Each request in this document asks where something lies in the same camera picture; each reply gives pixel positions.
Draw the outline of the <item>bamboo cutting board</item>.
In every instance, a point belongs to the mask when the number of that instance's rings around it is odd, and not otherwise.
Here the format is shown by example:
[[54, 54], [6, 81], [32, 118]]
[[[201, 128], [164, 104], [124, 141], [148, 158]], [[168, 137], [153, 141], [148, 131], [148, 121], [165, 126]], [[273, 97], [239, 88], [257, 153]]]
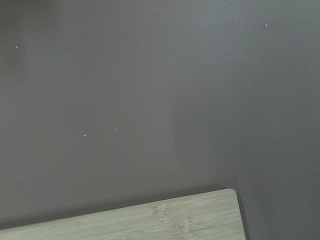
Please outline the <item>bamboo cutting board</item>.
[[2, 240], [244, 240], [233, 189], [1, 230]]

